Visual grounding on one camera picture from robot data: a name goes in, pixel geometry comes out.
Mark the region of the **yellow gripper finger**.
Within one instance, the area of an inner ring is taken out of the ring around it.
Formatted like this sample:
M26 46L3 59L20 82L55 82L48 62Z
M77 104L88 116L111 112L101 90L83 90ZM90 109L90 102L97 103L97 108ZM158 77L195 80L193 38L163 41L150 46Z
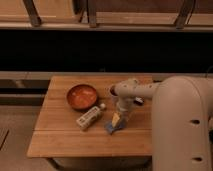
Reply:
M112 126L116 127L119 124L120 119L121 119L120 114L119 113L115 113L113 115L112 122L111 122Z

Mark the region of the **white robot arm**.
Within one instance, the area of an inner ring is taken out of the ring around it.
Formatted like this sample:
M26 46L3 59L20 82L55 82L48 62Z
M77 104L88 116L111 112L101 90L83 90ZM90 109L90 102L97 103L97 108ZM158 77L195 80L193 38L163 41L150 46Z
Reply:
M150 84L128 79L115 84L114 92L123 113L137 97L152 101L153 171L212 171L212 78L173 76Z

